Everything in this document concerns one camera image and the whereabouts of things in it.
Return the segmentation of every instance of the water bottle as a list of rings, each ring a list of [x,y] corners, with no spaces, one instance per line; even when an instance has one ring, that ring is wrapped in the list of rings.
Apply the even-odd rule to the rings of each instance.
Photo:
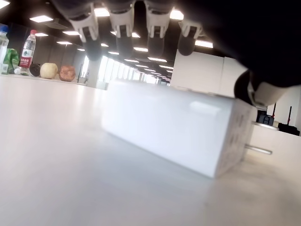
[[[32,63],[34,49],[36,48],[36,36],[35,36],[36,33],[37,33],[36,30],[30,31],[30,35],[26,39],[26,42],[24,44],[23,51],[22,51],[22,54],[20,57],[21,59],[20,59],[19,66],[21,67],[21,71],[27,73],[28,75],[30,75],[29,67]]]
[[[2,72],[7,73],[8,65],[4,64],[4,58],[6,55],[6,50],[8,48],[8,38],[6,34],[8,33],[8,27],[3,25],[0,27],[0,74]]]

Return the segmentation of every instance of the desk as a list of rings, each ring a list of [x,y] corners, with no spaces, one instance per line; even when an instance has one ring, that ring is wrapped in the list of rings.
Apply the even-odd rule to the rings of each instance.
[[[104,100],[0,77],[1,226],[300,225],[300,153],[249,152],[211,180],[104,132]]]

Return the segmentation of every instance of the red bottle label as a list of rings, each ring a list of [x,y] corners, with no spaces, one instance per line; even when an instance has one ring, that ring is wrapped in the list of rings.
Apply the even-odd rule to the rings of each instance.
[[[32,56],[33,50],[23,49],[19,66],[29,68],[29,66],[32,64]]]

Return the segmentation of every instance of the ceiling light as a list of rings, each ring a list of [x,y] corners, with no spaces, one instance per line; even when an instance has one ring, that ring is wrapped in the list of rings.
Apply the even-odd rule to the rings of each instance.
[[[125,59],[125,61],[139,63],[138,60],[127,60],[127,59]]]
[[[160,61],[160,62],[167,62],[166,60],[164,60],[164,59],[159,59],[159,58],[148,57],[148,59],[154,60],[154,61]]]
[[[36,33],[35,35],[38,36],[38,37],[48,36],[47,34],[44,34],[44,33]]]
[[[10,2],[8,2],[8,1],[0,0],[0,8],[7,6],[9,3]]]
[[[46,15],[42,15],[42,16],[36,16],[33,18],[29,18],[30,20],[37,22],[37,23],[41,23],[41,22],[46,22],[46,21],[51,21],[53,20],[52,18],[46,16]]]
[[[111,53],[111,54],[114,54],[114,55],[119,55],[119,53],[117,53],[117,52],[108,52],[108,53]]]
[[[133,32],[132,33],[132,37],[133,38],[140,38],[140,35],[139,34],[137,34],[136,32]]]
[[[76,32],[76,31],[66,31],[66,32],[63,32],[63,33],[65,33],[67,35],[79,35],[79,33]]]
[[[141,51],[141,52],[148,52],[147,48],[134,47],[134,50]]]
[[[61,44],[61,45],[72,45],[72,43],[67,42],[67,41],[57,41],[57,43]]]
[[[99,17],[110,16],[110,13],[106,8],[95,8],[94,13],[95,16],[99,16]]]
[[[168,67],[168,66],[164,66],[164,65],[159,65],[160,67],[163,67],[163,68],[167,68],[167,69],[173,69],[173,67]]]
[[[136,65],[137,67],[148,67],[148,66],[144,66],[144,65]]]
[[[136,32],[133,32],[133,33],[132,33],[132,37],[133,37],[133,38],[140,38],[140,35],[137,34]]]
[[[208,42],[208,41],[196,40],[195,45],[196,46],[203,46],[203,47],[213,48],[213,43]]]
[[[173,9],[170,13],[169,18],[170,19],[175,19],[175,20],[183,20],[184,15],[183,15],[183,13],[181,13],[181,11],[179,11],[177,9]]]

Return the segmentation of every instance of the green bag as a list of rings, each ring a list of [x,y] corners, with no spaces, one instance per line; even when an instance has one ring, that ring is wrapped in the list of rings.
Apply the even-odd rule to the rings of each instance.
[[[2,74],[14,74],[14,70],[19,64],[19,54],[13,48],[8,48],[3,61]]]

